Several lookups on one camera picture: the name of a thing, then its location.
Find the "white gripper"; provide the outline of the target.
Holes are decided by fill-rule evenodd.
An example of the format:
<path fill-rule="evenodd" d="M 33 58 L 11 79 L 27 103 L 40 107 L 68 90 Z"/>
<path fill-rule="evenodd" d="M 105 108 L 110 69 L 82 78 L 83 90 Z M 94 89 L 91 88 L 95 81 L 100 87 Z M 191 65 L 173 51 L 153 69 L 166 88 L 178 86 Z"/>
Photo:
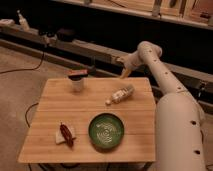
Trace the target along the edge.
<path fill-rule="evenodd" d="M 127 78 L 131 74 L 131 71 L 136 70 L 139 66 L 142 65 L 142 61 L 141 61 L 137 51 L 135 51 L 134 53 L 125 55 L 125 56 L 118 57 L 116 59 L 116 61 L 121 62 L 125 68 L 122 70 L 120 79 Z"/>

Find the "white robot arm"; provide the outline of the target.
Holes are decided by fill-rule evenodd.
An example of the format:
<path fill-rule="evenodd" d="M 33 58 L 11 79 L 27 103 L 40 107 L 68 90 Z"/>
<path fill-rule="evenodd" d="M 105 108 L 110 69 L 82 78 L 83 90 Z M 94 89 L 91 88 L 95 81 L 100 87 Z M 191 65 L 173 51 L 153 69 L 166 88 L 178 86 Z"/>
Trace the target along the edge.
<path fill-rule="evenodd" d="M 121 78 L 145 64 L 163 94 L 155 111 L 156 171 L 206 171 L 204 110 L 160 60 L 161 55 L 160 46 L 142 41 L 135 52 L 118 58 L 124 64 Z"/>

